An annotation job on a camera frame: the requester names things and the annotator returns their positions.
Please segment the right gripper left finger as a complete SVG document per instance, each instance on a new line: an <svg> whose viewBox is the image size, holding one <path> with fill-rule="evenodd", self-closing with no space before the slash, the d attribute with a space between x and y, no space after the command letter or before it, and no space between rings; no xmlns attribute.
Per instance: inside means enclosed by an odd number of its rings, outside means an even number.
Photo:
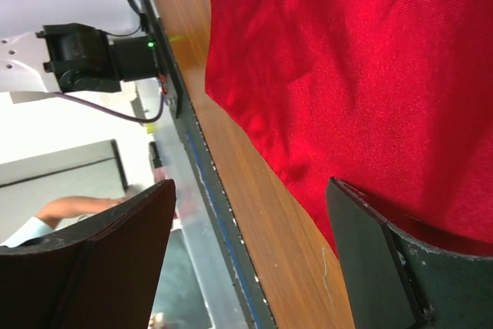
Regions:
<svg viewBox="0 0 493 329"><path fill-rule="evenodd" d="M3 328L146 328L176 206L173 180L1 248Z"/></svg>

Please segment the red cloth napkin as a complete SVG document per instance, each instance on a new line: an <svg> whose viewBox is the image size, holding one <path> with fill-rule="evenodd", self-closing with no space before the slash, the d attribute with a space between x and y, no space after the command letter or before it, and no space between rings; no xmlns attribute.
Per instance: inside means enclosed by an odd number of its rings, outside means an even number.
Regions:
<svg viewBox="0 0 493 329"><path fill-rule="evenodd" d="M348 183L437 247L492 253L492 0L210 0L206 93L329 243Z"/></svg>

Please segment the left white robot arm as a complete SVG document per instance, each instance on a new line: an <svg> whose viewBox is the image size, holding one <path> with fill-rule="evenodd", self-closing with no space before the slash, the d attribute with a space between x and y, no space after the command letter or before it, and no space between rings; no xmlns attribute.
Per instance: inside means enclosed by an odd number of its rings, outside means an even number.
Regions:
<svg viewBox="0 0 493 329"><path fill-rule="evenodd" d="M119 92L163 74L149 36L116 37L79 23L1 39L1 91Z"/></svg>

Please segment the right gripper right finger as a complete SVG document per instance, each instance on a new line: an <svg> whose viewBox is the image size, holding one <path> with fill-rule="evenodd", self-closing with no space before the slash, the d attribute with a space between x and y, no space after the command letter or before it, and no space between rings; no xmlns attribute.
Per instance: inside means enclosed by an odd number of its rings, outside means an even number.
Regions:
<svg viewBox="0 0 493 329"><path fill-rule="evenodd" d="M490 328L492 258L425 243L331 178L327 208L357 328Z"/></svg>

